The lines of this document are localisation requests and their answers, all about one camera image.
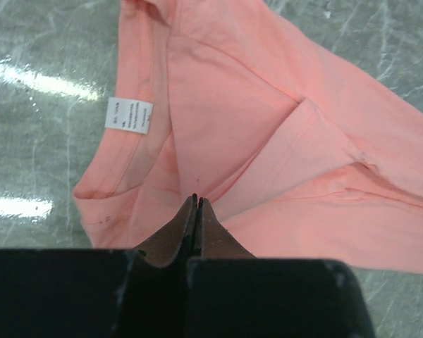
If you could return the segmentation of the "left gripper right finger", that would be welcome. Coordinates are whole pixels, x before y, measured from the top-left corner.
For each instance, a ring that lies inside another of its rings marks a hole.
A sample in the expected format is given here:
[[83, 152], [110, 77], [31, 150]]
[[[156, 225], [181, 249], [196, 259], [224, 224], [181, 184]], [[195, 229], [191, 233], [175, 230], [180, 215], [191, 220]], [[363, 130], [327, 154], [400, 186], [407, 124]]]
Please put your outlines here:
[[201, 199], [186, 337], [373, 337], [362, 291], [335, 260], [253, 258]]

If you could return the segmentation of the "salmon pink t shirt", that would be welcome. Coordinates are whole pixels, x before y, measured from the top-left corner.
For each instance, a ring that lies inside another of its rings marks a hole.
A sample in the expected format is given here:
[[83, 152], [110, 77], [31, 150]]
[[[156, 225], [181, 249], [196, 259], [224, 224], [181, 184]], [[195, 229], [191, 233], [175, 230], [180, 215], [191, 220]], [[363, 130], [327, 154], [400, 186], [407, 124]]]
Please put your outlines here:
[[423, 274], [423, 113], [262, 1], [122, 1], [82, 226], [130, 248], [192, 194], [256, 256]]

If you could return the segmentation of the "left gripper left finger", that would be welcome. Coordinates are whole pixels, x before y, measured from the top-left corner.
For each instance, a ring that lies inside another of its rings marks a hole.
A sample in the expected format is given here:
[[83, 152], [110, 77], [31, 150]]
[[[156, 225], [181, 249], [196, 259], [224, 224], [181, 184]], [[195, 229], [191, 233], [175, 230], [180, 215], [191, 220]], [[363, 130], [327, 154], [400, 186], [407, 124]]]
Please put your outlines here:
[[132, 249], [0, 249], [0, 337], [182, 337], [197, 212]]

